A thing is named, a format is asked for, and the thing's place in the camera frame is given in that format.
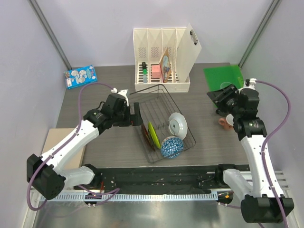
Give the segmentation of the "yellow-green plate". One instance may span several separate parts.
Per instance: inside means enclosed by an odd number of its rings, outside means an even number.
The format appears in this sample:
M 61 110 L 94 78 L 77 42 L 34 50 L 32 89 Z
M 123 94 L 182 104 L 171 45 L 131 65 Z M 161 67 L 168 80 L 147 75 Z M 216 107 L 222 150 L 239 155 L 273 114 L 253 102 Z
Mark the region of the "yellow-green plate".
M 161 148 L 160 141 L 159 141 L 159 139 L 158 139 L 158 136 L 157 136 L 157 134 L 156 134 L 156 131 L 155 131 L 155 129 L 154 129 L 154 127 L 153 127 L 153 125 L 152 125 L 151 122 L 148 122 L 148 129 L 149 129 L 150 135 L 151 135 L 151 137 L 152 137 L 152 140 L 153 140 L 155 146 L 156 146 L 158 149 L 160 149 L 160 148 Z

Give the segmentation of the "pink mug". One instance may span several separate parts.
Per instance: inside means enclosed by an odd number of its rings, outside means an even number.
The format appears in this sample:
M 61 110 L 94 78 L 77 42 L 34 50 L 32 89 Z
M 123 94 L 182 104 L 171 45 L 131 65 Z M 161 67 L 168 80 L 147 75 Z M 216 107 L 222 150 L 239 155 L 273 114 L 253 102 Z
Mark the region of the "pink mug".
M 233 115 L 228 114 L 226 117 L 221 117 L 218 120 L 218 123 L 225 129 L 225 130 L 232 130 L 233 129 Z

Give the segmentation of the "white plate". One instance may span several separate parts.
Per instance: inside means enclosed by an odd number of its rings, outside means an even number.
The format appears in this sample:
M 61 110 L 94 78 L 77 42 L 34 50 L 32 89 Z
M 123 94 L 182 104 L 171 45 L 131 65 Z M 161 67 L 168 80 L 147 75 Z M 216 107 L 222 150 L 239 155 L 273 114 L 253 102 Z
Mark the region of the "white plate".
M 168 128 L 171 135 L 184 140 L 188 132 L 188 125 L 185 117 L 180 113 L 172 113 L 168 119 Z

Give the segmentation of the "grey mug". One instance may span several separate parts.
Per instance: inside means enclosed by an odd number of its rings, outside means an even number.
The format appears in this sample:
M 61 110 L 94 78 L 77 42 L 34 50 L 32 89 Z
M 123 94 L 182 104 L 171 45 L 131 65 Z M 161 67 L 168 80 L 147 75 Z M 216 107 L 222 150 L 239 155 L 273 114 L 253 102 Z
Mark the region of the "grey mug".
M 218 109 L 218 108 L 215 110 L 215 113 L 218 114 L 218 115 L 220 115 L 220 116 L 225 116 L 225 115 L 227 115 L 225 112 L 221 111 L 221 110 Z

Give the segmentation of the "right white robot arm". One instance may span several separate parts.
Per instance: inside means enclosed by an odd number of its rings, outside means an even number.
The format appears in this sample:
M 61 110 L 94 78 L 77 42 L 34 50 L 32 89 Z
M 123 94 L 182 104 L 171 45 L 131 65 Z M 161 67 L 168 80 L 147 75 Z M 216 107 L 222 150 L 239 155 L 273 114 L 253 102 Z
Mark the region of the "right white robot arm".
M 233 116 L 233 128 L 242 144 L 251 172 L 248 182 L 233 164 L 220 164 L 214 181 L 229 186 L 240 200 L 243 219 L 247 223 L 281 223 L 294 209 L 292 198 L 284 195 L 274 172 L 268 152 L 264 122 L 257 116 L 259 93 L 254 86 L 237 89 L 233 84 L 208 92 L 218 110 Z

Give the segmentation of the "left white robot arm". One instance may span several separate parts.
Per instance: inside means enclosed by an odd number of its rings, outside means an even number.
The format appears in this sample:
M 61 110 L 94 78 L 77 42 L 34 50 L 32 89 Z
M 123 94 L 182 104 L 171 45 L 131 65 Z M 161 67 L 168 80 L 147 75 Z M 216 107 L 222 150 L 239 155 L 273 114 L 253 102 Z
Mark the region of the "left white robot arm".
M 65 165 L 93 139 L 113 126 L 140 126 L 143 123 L 140 105 L 130 111 L 124 91 L 111 93 L 101 109 L 86 113 L 80 124 L 60 143 L 41 156 L 32 154 L 27 159 L 27 181 L 47 200 L 55 198 L 64 188 L 85 185 L 97 189 L 102 181 L 100 170 L 91 164 L 65 170 Z

